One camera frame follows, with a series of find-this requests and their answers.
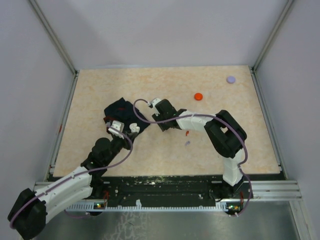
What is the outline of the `orange charging case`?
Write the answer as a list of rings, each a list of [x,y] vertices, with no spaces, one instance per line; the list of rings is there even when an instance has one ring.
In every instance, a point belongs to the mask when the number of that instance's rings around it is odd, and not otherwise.
[[[200,93],[200,92],[195,93],[195,94],[194,94],[194,99],[195,99],[196,101],[201,101],[201,100],[203,99],[203,94]]]

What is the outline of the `white charging case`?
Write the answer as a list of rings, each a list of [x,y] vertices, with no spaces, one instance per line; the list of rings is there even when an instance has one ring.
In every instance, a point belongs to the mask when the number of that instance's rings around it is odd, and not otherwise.
[[[131,133],[137,133],[138,134],[140,132],[140,127],[138,126],[137,123],[131,123],[129,125],[129,129],[130,129]]]

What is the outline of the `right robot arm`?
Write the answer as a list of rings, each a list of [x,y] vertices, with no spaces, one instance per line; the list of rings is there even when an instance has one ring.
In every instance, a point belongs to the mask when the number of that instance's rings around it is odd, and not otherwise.
[[[214,149],[223,157],[223,192],[235,198],[241,192],[244,173],[241,165],[248,160],[247,134],[227,110],[216,115],[176,110],[167,99],[155,98],[149,104],[152,118],[164,132],[170,128],[206,133]]]

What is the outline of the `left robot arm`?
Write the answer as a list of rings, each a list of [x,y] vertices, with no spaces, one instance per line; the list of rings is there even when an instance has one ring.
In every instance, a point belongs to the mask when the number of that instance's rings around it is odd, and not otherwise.
[[[72,204],[90,196],[101,197],[104,186],[98,182],[102,175],[114,167],[112,161],[121,150],[133,151],[138,135],[137,132],[119,132],[112,139],[99,138],[87,158],[71,173],[37,190],[23,190],[8,214],[10,228],[24,240],[31,240]]]

